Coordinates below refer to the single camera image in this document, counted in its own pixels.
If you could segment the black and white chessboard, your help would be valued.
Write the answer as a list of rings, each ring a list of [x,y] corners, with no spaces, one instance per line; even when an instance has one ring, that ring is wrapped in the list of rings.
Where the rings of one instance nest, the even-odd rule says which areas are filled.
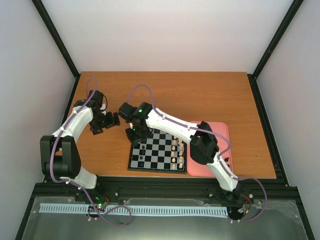
[[[141,154],[142,146],[145,146],[145,155]],[[144,162],[144,167],[139,167],[139,162]],[[164,131],[153,129],[151,137],[144,141],[131,145],[128,168],[129,171],[187,173],[187,144],[180,138]]]

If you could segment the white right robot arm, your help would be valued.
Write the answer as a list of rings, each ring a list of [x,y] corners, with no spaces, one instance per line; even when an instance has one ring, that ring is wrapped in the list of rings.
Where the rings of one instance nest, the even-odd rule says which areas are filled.
[[[127,138],[133,144],[151,136],[152,129],[171,134],[189,146],[190,157],[198,164],[206,166],[217,179],[220,188],[225,191],[225,199],[236,202],[242,193],[239,178],[231,171],[218,146],[217,137],[227,141],[223,136],[214,133],[210,125],[201,121],[191,123],[173,117],[150,103],[143,102],[134,107],[123,103],[118,115],[130,124],[125,130]]]

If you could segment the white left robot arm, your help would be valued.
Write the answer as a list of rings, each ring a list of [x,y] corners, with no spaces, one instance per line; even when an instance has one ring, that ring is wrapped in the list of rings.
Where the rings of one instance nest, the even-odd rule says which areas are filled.
[[[78,100],[72,113],[51,135],[40,139],[42,173],[56,183],[74,184],[86,190],[92,201],[103,198],[104,188],[97,184],[96,174],[82,167],[77,141],[86,126],[93,135],[102,134],[104,129],[120,125],[116,112],[107,111],[107,98],[98,91],[91,90],[88,99]]]

